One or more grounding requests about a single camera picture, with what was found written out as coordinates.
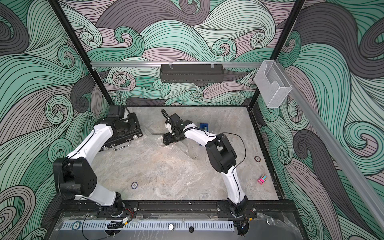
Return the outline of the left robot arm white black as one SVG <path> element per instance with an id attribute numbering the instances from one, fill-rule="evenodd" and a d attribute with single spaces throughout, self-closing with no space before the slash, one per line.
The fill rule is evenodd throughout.
<path id="1" fill-rule="evenodd" d="M 102 207 L 113 207 L 122 211 L 121 194 L 98 183 L 92 168 L 97 153 L 109 140 L 121 140 L 132 131 L 127 119 L 107 118 L 95 125 L 91 133 L 72 152 L 53 163 L 55 188 L 59 194 L 79 196 Z"/>

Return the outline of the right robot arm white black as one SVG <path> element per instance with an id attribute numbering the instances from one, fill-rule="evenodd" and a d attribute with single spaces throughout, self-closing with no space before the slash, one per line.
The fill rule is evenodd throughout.
<path id="1" fill-rule="evenodd" d="M 169 120 L 165 127 L 168 132 L 163 135 L 163 143 L 167 146 L 184 139 L 190 139 L 205 147 L 211 166 L 222 175 L 228 202 L 234 215 L 244 209 L 248 197 L 243 191 L 237 174 L 237 154 L 224 133 L 211 134 L 193 123 L 180 126 L 172 125 Z"/>

